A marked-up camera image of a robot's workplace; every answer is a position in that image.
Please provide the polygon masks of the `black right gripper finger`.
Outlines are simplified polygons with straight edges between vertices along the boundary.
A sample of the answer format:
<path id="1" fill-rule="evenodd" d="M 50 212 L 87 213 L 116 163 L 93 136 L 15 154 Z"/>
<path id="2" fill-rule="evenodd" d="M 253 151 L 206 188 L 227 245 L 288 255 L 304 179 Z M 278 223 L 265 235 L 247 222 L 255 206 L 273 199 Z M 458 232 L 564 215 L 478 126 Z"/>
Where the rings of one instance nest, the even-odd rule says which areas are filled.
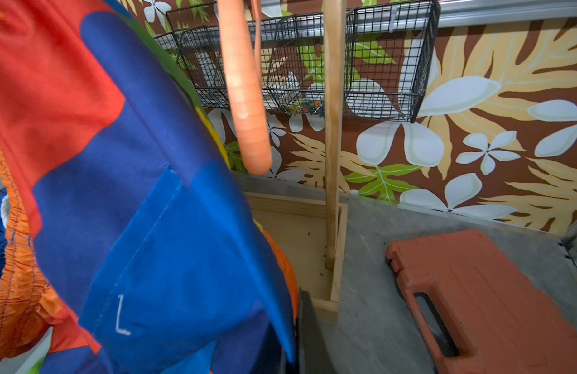
<path id="1" fill-rule="evenodd" d="M 299 340 L 299 373 L 333 373 L 337 371 L 327 350 L 313 300 L 307 291 L 299 290 L 297 319 Z"/>

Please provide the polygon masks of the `rainbow striped shorts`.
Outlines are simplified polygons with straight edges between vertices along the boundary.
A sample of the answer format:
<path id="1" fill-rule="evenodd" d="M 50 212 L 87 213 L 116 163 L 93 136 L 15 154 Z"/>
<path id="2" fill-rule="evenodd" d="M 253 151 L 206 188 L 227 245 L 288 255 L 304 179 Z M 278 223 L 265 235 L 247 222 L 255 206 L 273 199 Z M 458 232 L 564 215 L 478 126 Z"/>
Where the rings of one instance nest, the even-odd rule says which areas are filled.
<path id="1" fill-rule="evenodd" d="M 296 373 L 299 292 L 193 85 L 115 1 L 0 1 L 0 355 Z"/>

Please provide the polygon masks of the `orange hanger of green shorts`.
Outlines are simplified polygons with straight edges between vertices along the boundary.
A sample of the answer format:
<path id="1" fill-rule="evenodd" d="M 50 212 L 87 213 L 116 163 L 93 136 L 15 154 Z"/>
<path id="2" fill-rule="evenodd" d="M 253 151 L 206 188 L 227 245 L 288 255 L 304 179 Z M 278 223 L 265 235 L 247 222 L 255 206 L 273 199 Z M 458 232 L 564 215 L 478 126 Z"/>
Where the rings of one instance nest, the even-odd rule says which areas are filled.
<path id="1" fill-rule="evenodd" d="M 218 2 L 222 59 L 233 123 L 247 171 L 263 175 L 273 161 L 263 103 L 261 72 L 261 4 L 251 2 L 255 37 L 251 37 L 240 0 Z"/>

